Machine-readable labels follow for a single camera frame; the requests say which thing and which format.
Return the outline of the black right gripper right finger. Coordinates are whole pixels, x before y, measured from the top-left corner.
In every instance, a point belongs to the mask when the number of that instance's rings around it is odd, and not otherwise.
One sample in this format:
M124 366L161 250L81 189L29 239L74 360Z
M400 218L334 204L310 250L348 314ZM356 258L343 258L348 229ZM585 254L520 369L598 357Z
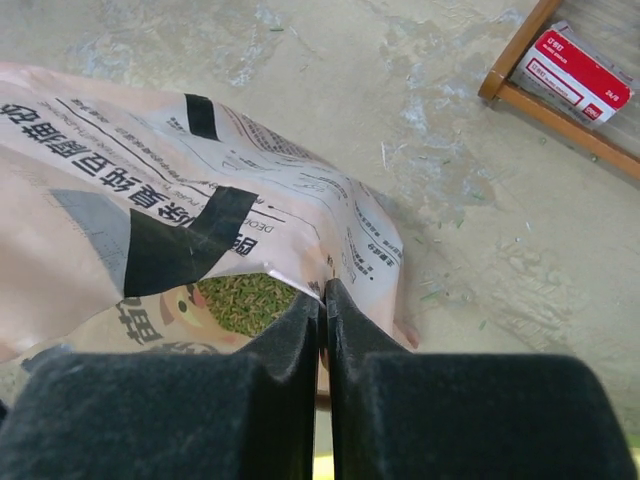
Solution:
M581 360L417 354L326 287L339 479L635 479L610 400Z

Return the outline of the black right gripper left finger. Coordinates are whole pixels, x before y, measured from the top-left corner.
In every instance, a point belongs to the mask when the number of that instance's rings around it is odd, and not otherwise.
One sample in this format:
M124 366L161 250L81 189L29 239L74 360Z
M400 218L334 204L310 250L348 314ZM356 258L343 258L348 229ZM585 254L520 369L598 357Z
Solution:
M5 479L308 479L320 308L232 354L66 354L1 425Z

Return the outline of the pink cat litter bag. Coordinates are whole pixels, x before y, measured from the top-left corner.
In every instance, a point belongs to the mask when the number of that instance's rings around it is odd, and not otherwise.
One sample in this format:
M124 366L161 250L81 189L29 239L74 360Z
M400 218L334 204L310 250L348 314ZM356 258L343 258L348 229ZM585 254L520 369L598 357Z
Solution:
M207 97L1 67L1 357L127 297L264 273L339 279L384 332L402 240L360 181Z

